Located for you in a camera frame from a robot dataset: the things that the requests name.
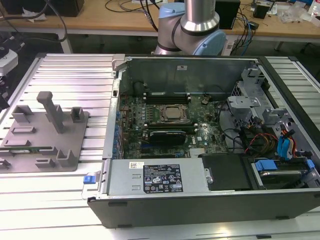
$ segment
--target power supply label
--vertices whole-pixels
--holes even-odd
[[[180,165],[144,165],[143,191],[146,194],[183,192]]]

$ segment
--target motherboard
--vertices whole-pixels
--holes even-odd
[[[182,104],[148,104],[145,98],[122,95],[124,158],[197,158],[227,152],[217,123],[218,102],[207,99],[192,95]]]

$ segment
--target green circuit board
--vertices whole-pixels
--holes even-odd
[[[203,96],[191,96],[188,105],[179,106],[185,112],[187,121],[197,124],[194,134],[187,134],[185,142],[176,146],[157,146],[144,140],[145,123],[159,122],[160,110],[168,105],[147,105],[141,98],[121,96],[122,139],[125,159],[143,158],[191,158],[190,149],[204,153],[225,153],[228,147],[221,138],[221,130],[215,122],[216,102],[202,104]]]

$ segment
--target blue cable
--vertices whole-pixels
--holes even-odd
[[[249,44],[250,44],[250,42],[251,42],[251,28],[250,28],[250,24],[249,24],[249,22],[248,22],[248,20],[247,19],[245,19],[245,18],[241,18],[241,17],[236,17],[237,19],[239,19],[239,20],[242,20],[242,21],[244,21],[244,22],[246,22],[246,25],[248,26],[248,32],[247,32],[247,37],[248,37],[248,39],[243,43],[243,45],[242,46],[244,46],[245,48],[244,48],[244,50],[243,50],[243,52],[242,52],[242,54],[241,54],[241,56],[246,52],[246,50],[248,49],[248,46],[249,46]]]
[[[250,36],[249,39],[248,39],[248,43],[246,44],[243,52],[241,53],[241,56],[243,56],[245,54],[245,52],[247,51],[248,47],[249,47],[249,44],[250,44],[250,38],[251,38],[251,27],[250,27],[250,24],[248,22],[248,20],[246,20],[246,24],[248,25],[248,35]]]

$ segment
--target desk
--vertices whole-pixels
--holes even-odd
[[[118,7],[119,0],[113,0],[108,7],[121,10]],[[251,0],[242,0],[241,9]],[[69,34],[92,34],[92,35],[124,35],[124,36],[157,36],[145,16],[141,12],[116,13],[105,9],[106,0],[85,0],[83,9],[78,17],[64,17]],[[139,4],[128,3],[128,8],[137,8]],[[150,6],[150,11],[158,25],[158,10]],[[320,43],[320,28],[312,23],[294,22],[283,24],[277,16],[266,16],[265,19],[253,18],[253,12],[243,9],[242,12],[250,21],[259,24],[254,40],[278,41],[278,42],[304,42]],[[29,33],[52,33],[60,39],[64,36],[62,23],[56,16],[47,16],[47,21],[12,20],[20,32]],[[13,29],[6,22],[0,24],[0,31],[12,32]],[[223,55],[230,55],[235,40],[243,33],[243,26],[239,20],[232,30],[224,30],[227,34],[227,42],[224,46]],[[68,40],[61,43],[64,53],[72,53]]]

